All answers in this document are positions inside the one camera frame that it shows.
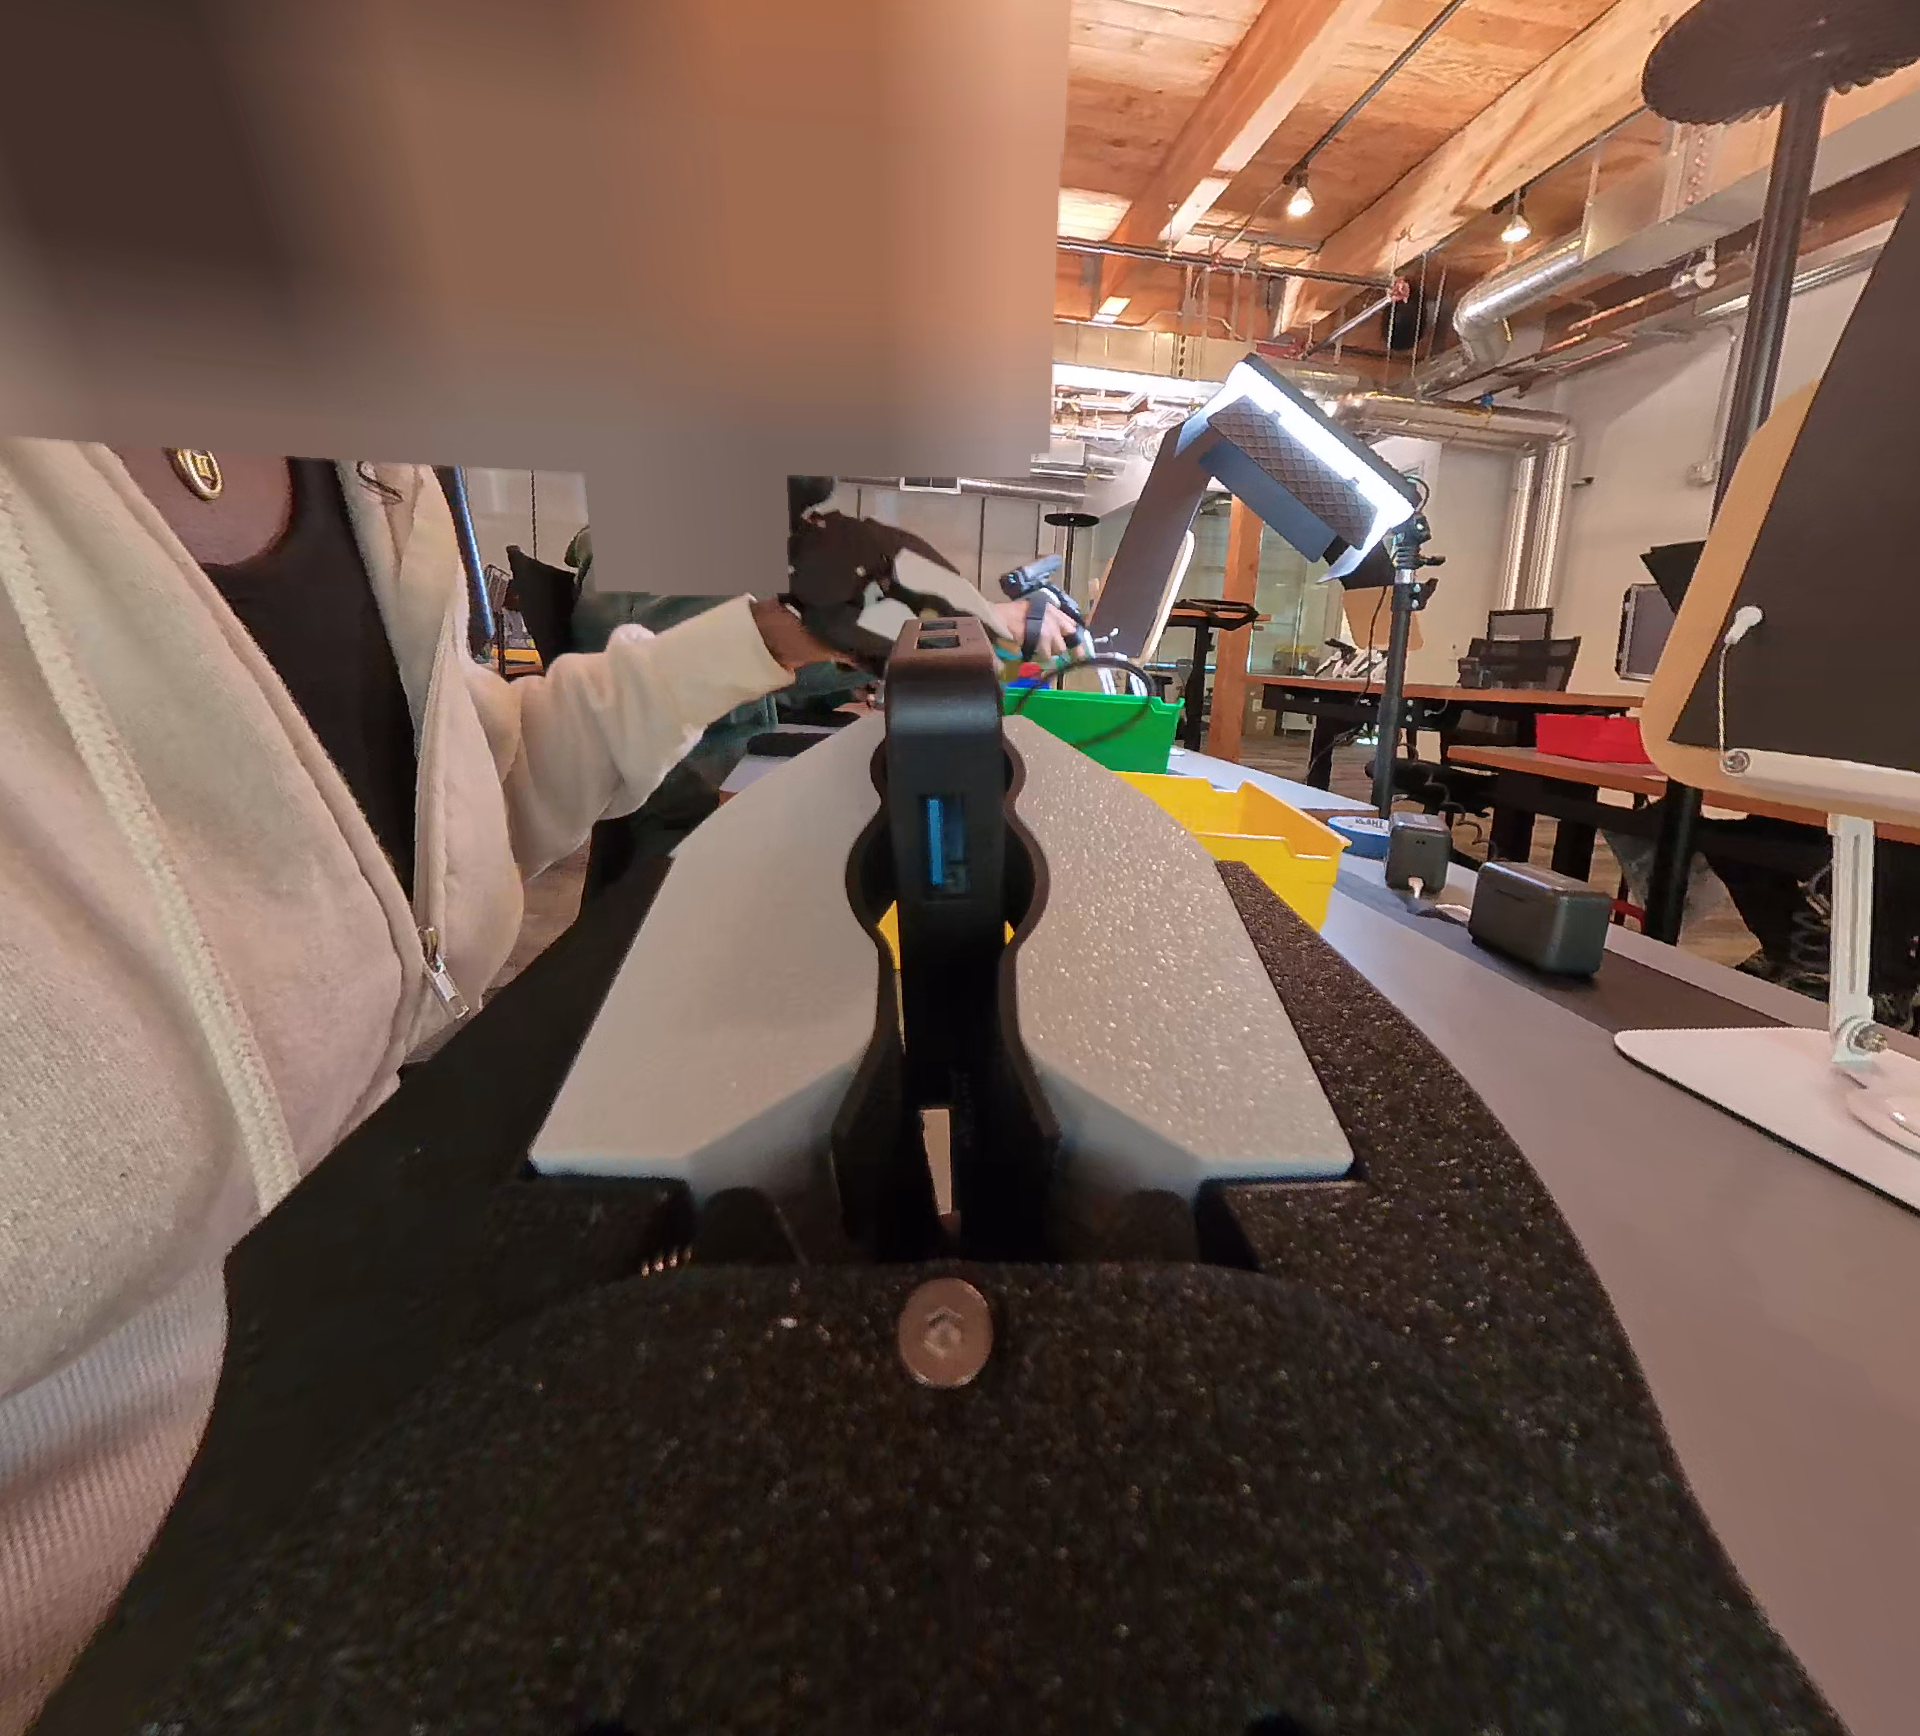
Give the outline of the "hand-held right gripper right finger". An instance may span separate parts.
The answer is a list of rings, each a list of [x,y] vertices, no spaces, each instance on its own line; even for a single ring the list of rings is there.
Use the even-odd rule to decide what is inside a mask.
[[[1218,864],[1161,806],[993,718],[960,731],[960,1247],[1191,1230],[1218,1185],[1353,1148]]]

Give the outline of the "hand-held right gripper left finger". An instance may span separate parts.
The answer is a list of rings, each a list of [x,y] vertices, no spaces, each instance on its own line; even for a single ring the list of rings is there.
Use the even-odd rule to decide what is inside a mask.
[[[871,1247],[939,1215],[902,1085],[899,917],[869,714],[761,774],[672,855],[530,1148],[546,1177],[751,1189]]]

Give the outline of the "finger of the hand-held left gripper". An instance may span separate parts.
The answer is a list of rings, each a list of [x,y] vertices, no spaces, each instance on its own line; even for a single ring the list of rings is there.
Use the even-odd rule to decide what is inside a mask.
[[[992,630],[992,599],[937,558],[918,547],[899,547],[881,564],[859,564],[852,616],[853,654],[885,658],[909,621],[961,617]]]

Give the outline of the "black USB hub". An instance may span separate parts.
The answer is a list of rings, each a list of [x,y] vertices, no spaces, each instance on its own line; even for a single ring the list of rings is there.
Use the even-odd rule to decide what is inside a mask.
[[[995,1063],[1005,901],[995,668],[984,621],[943,616],[902,630],[881,684],[906,1087],[918,1108],[947,1115],[956,1189]]]

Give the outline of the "green plastic bin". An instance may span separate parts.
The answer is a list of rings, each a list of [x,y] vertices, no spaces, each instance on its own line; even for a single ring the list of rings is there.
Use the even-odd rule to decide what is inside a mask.
[[[1008,686],[1001,715],[1023,718],[1112,771],[1167,774],[1183,706],[1153,691]]]

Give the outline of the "person's left forearm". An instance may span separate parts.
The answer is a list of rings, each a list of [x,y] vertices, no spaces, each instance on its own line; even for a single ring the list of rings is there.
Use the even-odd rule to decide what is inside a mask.
[[[765,634],[786,616],[779,601],[734,596],[663,631],[624,623],[601,649],[511,684],[470,669],[520,875],[637,811],[716,719],[790,687],[795,668]]]

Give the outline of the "yellow plastic bin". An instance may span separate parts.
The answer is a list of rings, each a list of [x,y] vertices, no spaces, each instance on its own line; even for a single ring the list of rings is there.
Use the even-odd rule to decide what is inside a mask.
[[[1219,864],[1238,861],[1307,927],[1322,927],[1346,839],[1274,795],[1182,774],[1115,774],[1073,749],[1020,749],[1013,813],[1045,875],[1028,899],[1020,987],[1065,981],[1081,964],[1120,989],[1167,983],[1188,966],[1203,983],[1245,978],[1253,946]]]

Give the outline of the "grey tilted panel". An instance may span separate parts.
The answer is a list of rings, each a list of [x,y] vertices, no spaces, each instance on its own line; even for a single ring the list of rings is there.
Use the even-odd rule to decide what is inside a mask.
[[[1191,555],[1191,524],[1210,475],[1194,451],[1203,421],[1165,427],[1091,604],[1093,654],[1143,663],[1161,639]]]

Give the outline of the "dark grey case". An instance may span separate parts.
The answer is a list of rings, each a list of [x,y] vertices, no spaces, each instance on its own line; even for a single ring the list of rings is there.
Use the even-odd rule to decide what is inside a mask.
[[[1528,861],[1487,860],[1473,875],[1466,932],[1482,950],[1537,973],[1592,979],[1614,925],[1601,886]]]

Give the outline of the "LED light panel on stand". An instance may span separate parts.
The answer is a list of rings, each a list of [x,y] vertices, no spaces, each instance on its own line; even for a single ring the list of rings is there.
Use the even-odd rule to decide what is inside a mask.
[[[1302,558],[1344,579],[1370,558],[1389,571],[1389,630],[1375,706],[1372,813],[1351,817],[1377,853],[1391,827],[1414,616],[1423,599],[1425,487],[1375,458],[1259,356],[1244,356],[1172,433],[1169,454],[1219,482]]]

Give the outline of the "black office chair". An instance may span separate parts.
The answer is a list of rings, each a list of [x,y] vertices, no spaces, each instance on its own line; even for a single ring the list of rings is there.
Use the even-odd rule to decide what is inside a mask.
[[[1554,631],[1547,606],[1511,606],[1487,611],[1484,634],[1456,660],[1456,684],[1468,691],[1529,691],[1559,695],[1572,687],[1582,648],[1577,635]]]

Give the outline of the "red box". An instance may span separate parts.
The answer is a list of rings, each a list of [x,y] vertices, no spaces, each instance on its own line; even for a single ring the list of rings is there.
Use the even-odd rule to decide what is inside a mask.
[[[1635,709],[1612,714],[1595,709],[1542,709],[1533,719],[1531,748],[1544,756],[1572,764],[1652,767]]]

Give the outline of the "person's black shirt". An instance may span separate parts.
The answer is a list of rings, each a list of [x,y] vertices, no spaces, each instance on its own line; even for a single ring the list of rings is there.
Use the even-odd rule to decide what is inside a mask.
[[[209,581],[283,682],[366,817],[395,879],[415,875],[417,740],[347,494],[324,459],[281,463],[281,534]]]

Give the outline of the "black board on white stand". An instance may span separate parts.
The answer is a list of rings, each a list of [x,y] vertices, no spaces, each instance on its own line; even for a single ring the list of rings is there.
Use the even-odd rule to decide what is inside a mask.
[[[1908,1209],[1918,1068],[1869,991],[1875,836],[1918,826],[1918,211],[1818,383],[1740,454],[1641,702],[1669,782],[1830,836],[1830,987],[1813,1027],[1619,1030],[1645,1072]]]

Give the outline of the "black round disc on pole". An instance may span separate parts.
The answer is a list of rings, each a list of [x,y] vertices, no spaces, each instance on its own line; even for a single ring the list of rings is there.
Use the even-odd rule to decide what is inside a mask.
[[[1787,329],[1827,98],[1918,58],[1918,0],[1699,0],[1645,58],[1644,105],[1677,126],[1779,111],[1712,501],[1763,424]]]

